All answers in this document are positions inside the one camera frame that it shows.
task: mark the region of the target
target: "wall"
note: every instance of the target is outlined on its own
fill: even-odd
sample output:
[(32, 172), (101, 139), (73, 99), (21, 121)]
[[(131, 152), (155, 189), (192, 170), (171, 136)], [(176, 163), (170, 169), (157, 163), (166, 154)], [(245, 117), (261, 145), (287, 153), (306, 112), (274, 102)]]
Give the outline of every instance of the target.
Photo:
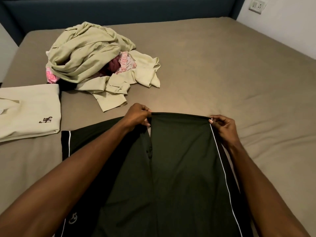
[(6, 76), (17, 49), (16, 43), (0, 24), (0, 82)]
[(267, 0), (259, 15), (245, 0), (238, 22), (316, 59), (316, 0)]

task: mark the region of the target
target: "light green garment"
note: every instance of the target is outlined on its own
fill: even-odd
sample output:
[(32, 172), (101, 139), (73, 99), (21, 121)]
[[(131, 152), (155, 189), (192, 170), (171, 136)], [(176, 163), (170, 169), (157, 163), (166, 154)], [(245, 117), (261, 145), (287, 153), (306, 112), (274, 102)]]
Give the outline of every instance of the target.
[(111, 28), (84, 22), (69, 27), (47, 52), (49, 67), (54, 75), (79, 83), (98, 72), (120, 51), (136, 48), (128, 38)]
[[(125, 105), (130, 85), (140, 83), (146, 87), (160, 87), (156, 71), (159, 59), (132, 50), (131, 40), (111, 28), (84, 22), (67, 28), (46, 53), (54, 75), (77, 83), (76, 90), (88, 91), (98, 101), (102, 111)], [(128, 51), (136, 68), (119, 74), (92, 78), (120, 51)]]

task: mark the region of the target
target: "embroidered logo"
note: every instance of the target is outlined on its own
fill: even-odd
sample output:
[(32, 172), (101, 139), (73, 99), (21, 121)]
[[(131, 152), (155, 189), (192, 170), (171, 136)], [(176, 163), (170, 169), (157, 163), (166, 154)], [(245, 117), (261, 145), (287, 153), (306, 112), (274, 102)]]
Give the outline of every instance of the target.
[(40, 121), (39, 123), (47, 123), (47, 122), (52, 122), (52, 116), (44, 118), (42, 121)]
[(78, 219), (77, 212), (72, 214), (72, 218), (68, 221), (69, 224), (74, 224)]

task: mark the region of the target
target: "person's left hand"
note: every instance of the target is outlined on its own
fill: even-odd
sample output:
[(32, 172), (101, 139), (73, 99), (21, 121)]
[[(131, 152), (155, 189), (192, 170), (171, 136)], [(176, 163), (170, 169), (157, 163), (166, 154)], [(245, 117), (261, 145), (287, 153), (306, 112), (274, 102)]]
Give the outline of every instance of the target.
[(147, 117), (151, 117), (151, 112), (147, 106), (135, 103), (129, 108), (121, 121), (129, 131), (132, 131), (138, 124), (149, 127), (150, 124), (148, 123)]

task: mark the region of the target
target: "white stripe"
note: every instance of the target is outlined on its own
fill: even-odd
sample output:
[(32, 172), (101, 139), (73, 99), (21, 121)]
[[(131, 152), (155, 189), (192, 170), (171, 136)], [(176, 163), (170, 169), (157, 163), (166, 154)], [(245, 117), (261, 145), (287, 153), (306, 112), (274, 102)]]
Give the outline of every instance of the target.
[(70, 156), (70, 137), (71, 137), (71, 132), (69, 131), (69, 140), (68, 140), (68, 157)]
[(240, 232), (241, 237), (242, 237), (242, 233), (241, 233), (241, 230), (240, 230), (240, 227), (239, 227), (239, 223), (238, 223), (238, 221), (237, 221), (237, 219), (236, 219), (236, 216), (235, 216), (235, 213), (234, 213), (234, 210), (233, 210), (232, 201), (231, 201), (231, 198), (230, 198), (230, 192), (229, 192), (228, 185), (227, 185), (226, 173), (225, 173), (225, 169), (224, 169), (224, 166), (223, 166), (222, 158), (221, 158), (221, 155), (219, 154), (218, 146), (217, 146), (217, 143), (216, 143), (216, 139), (215, 139), (214, 131), (213, 131), (213, 128), (212, 128), (212, 125), (211, 125), (211, 124), (210, 124), (210, 127), (211, 127), (211, 130), (212, 130), (213, 136), (214, 136), (214, 141), (215, 141), (216, 148), (217, 148), (217, 151), (218, 151), (219, 159), (221, 160), (221, 164), (222, 164), (222, 167), (223, 167), (223, 171), (224, 171), (224, 175), (225, 175), (226, 187), (227, 187), (227, 190), (228, 190), (228, 195), (229, 195), (229, 202), (230, 202), (230, 206), (231, 206), (231, 208), (232, 208), (233, 215), (234, 215), (234, 217), (235, 217), (236, 223), (237, 223), (238, 228), (239, 228), (239, 232)]
[(64, 220), (63, 231), (61, 232), (61, 236), (60, 237), (63, 237), (63, 233), (64, 233), (64, 229), (65, 229), (65, 223), (66, 223), (66, 219)]
[[(70, 156), (70, 137), (71, 137), (71, 132), (69, 131), (69, 140), (68, 140), (68, 157)], [(61, 236), (63, 237), (64, 229), (65, 229), (65, 223), (66, 223), (66, 218), (64, 220), (64, 226), (63, 226), (63, 231), (61, 232)]]

